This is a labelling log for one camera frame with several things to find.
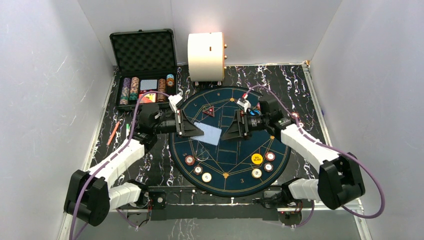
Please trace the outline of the blue small blind button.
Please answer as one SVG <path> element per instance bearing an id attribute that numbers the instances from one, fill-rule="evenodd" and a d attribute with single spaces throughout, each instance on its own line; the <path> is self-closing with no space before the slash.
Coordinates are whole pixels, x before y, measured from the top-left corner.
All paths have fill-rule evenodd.
<path id="1" fill-rule="evenodd" d="M 251 110 L 250 111 L 250 114 L 252 115 L 252 116 L 259 116 L 261 113 L 258 111 L 258 110 Z"/>

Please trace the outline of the yellow chips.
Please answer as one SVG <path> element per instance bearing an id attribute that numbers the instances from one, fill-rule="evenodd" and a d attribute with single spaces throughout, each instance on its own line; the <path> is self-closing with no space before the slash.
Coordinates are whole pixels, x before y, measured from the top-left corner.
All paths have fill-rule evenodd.
<path id="1" fill-rule="evenodd" d="M 209 183 L 212 180 L 212 175 L 209 172 L 205 172 L 201 175 L 201 180 L 204 183 Z"/>
<path id="2" fill-rule="evenodd" d="M 259 168 L 254 168 L 251 171 L 251 175 L 255 179 L 260 179 L 262 177 L 262 175 L 263 175 L 263 172 Z"/>

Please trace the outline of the yellow big blind button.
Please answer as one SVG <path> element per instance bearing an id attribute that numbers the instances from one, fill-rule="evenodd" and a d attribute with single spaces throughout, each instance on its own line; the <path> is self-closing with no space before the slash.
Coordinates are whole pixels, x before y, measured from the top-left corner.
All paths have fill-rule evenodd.
<path id="1" fill-rule="evenodd" d="M 264 161 L 263 156 L 259 153 L 254 153 L 251 155 L 251 162 L 255 165 L 260 165 Z"/>

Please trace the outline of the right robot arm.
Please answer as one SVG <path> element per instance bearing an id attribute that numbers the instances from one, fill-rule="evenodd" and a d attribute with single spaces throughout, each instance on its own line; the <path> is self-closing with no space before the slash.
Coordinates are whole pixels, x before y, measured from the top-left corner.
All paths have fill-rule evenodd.
<path id="1" fill-rule="evenodd" d="M 295 178 L 281 186 L 281 192 L 260 200 L 276 200 L 282 205 L 295 207 L 301 200 L 323 202 L 335 210 L 365 194 L 360 166 L 335 150 L 323 146 L 320 140 L 306 132 L 298 115 L 283 113 L 278 101 L 270 96 L 259 98 L 260 113 L 251 115 L 252 106 L 244 94 L 237 100 L 231 125 L 222 140 L 246 140 L 254 131 L 267 131 L 278 141 L 304 157 L 318 172 L 317 179 Z"/>

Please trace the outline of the clear dealer button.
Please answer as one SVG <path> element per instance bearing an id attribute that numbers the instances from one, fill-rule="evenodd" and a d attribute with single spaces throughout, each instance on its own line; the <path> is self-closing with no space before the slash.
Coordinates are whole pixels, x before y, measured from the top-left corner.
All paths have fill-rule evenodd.
<path id="1" fill-rule="evenodd" d="M 204 162 L 210 159 L 210 154 L 208 152 L 208 150 L 204 147 L 198 147 L 195 150 L 195 154 L 194 154 L 195 158 L 197 161 L 199 162 Z"/>

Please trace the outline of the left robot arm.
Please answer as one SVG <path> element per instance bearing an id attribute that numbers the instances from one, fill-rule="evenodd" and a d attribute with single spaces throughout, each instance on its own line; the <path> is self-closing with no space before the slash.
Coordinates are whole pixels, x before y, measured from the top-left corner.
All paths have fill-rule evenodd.
<path id="1" fill-rule="evenodd" d="M 66 213 L 91 226 L 98 226 L 111 210 L 128 204 L 144 208 L 150 200 L 145 184 L 128 180 L 113 187 L 113 183 L 152 149 L 158 134 L 204 135 L 181 109 L 160 108 L 151 103 L 142 105 L 134 115 L 133 132 L 118 149 L 87 171 L 77 170 L 71 175 L 64 202 Z"/>

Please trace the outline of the blue playing card deck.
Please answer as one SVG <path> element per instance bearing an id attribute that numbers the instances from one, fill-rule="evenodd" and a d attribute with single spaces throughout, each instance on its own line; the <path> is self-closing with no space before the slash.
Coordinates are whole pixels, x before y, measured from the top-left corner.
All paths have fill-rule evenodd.
<path id="1" fill-rule="evenodd" d="M 220 142 L 222 129 L 201 122 L 195 122 L 194 125 L 203 131 L 203 135 L 193 136 L 192 140 L 196 140 L 205 144 L 217 146 Z"/>

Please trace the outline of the brown chips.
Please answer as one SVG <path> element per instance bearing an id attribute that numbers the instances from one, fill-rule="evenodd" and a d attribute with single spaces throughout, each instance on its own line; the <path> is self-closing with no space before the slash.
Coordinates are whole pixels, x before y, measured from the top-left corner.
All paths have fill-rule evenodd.
<path id="1" fill-rule="evenodd" d="M 203 167 L 200 165 L 197 165 L 193 168 L 193 173 L 197 176 L 201 175 L 203 173 Z"/>
<path id="2" fill-rule="evenodd" d="M 266 163 L 263 165 L 263 169 L 264 169 L 266 172 L 272 172 L 272 171 L 273 171 L 273 169 L 274 169 L 274 166 L 273 166 L 270 162 L 266 162 Z"/>

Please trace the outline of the red poker chip stack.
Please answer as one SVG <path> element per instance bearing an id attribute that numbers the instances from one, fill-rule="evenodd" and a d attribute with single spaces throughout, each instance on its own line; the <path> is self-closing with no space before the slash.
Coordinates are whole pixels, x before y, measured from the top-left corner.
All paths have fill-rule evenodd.
<path id="1" fill-rule="evenodd" d="M 291 116 L 291 118 L 293 118 L 293 119 L 295 119 L 295 120 L 299 119 L 299 114 L 298 114 L 297 112 L 292 112 L 292 113 L 290 114 L 290 116 Z"/>

